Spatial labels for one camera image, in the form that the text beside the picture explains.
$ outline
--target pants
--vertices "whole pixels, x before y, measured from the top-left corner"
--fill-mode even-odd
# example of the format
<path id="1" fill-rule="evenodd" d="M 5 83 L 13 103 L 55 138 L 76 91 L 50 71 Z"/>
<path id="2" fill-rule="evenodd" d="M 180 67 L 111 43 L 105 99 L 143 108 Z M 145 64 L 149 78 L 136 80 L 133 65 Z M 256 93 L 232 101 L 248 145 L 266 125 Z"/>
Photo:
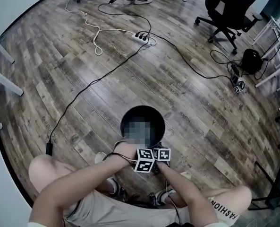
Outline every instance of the pants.
<path id="1" fill-rule="evenodd" d="M 219 219 L 219 223 L 212 227 L 230 227 L 235 224 L 238 214 L 217 203 L 216 196 L 208 199 Z M 81 200 L 73 214 L 69 213 L 75 207 L 67 210 L 64 218 L 82 227 L 165 227 L 173 222 L 178 223 L 174 209 L 143 209 L 106 197 L 96 190 Z M 187 207 L 179 208 L 178 212 L 182 224 L 191 223 Z"/>

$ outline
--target black bag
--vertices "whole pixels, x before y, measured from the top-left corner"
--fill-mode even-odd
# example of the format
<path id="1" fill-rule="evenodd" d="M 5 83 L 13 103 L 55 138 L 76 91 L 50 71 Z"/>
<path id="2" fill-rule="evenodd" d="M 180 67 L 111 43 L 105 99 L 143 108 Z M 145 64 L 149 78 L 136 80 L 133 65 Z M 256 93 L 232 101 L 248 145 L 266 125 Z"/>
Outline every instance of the black bag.
<path id="1" fill-rule="evenodd" d="M 242 59 L 242 69 L 250 74 L 257 73 L 263 64 L 263 59 L 259 56 L 259 53 L 252 49 L 246 49 Z"/>

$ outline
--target knee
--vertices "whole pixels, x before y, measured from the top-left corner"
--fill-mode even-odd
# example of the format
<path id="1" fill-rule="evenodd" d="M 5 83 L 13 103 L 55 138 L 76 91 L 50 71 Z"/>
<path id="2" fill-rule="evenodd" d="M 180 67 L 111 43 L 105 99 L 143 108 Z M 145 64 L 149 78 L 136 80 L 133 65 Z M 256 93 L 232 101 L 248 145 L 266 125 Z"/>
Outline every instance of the knee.
<path id="1" fill-rule="evenodd" d="M 237 192 L 237 195 L 240 197 L 246 208 L 249 207 L 252 200 L 252 193 L 250 188 L 241 185 L 236 187 L 235 191 Z"/>
<path id="2" fill-rule="evenodd" d="M 28 168 L 29 178 L 32 180 L 38 175 L 39 172 L 44 170 L 47 166 L 52 164 L 51 156 L 49 155 L 39 155 L 35 157 Z"/>

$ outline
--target sneaker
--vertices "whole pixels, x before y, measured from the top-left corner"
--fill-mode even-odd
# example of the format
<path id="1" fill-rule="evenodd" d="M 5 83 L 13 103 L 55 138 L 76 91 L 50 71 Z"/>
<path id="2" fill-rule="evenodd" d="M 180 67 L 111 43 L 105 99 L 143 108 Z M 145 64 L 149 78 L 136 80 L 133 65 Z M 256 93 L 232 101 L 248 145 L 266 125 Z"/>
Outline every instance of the sneaker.
<path id="1" fill-rule="evenodd" d="M 182 172 L 181 175 L 184 176 L 185 178 L 187 178 L 188 180 L 191 179 L 191 173 L 190 172 Z M 156 205 L 165 205 L 166 204 L 165 199 L 175 192 L 176 191 L 174 189 L 172 189 L 171 185 L 169 185 L 167 187 L 167 191 L 166 191 L 166 189 L 163 189 L 163 190 L 157 192 L 155 194 Z"/>
<path id="2" fill-rule="evenodd" d="M 96 157 L 94 158 L 94 163 L 98 164 L 100 162 L 102 162 L 104 160 L 104 158 L 106 157 L 106 154 L 104 152 L 99 152 Z M 116 177 L 113 175 L 109 178 L 106 179 L 107 181 L 109 181 L 111 183 L 111 185 L 113 186 L 114 191 L 113 192 L 109 192 L 109 196 L 111 197 L 117 197 L 120 194 L 120 185 L 116 179 Z"/>
<path id="3" fill-rule="evenodd" d="M 136 5 L 151 3 L 153 0 L 135 0 Z"/>
<path id="4" fill-rule="evenodd" d="M 131 3 L 133 3 L 135 0 L 124 0 L 123 4 L 124 5 L 129 5 Z"/>

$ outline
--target power strip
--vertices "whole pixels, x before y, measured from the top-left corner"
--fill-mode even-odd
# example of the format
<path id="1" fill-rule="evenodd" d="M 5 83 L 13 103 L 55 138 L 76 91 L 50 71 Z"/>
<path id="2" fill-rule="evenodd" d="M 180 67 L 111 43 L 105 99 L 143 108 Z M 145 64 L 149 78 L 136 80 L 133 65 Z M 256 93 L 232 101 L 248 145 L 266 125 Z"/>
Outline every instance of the power strip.
<path id="1" fill-rule="evenodd" d="M 131 37 L 133 40 L 138 41 L 140 44 L 147 44 L 148 46 L 155 46 L 157 44 L 156 40 L 152 38 L 148 39 L 147 37 L 146 40 L 143 40 L 145 38 L 144 36 L 140 39 L 139 36 L 136 37 L 136 34 L 133 34 Z"/>

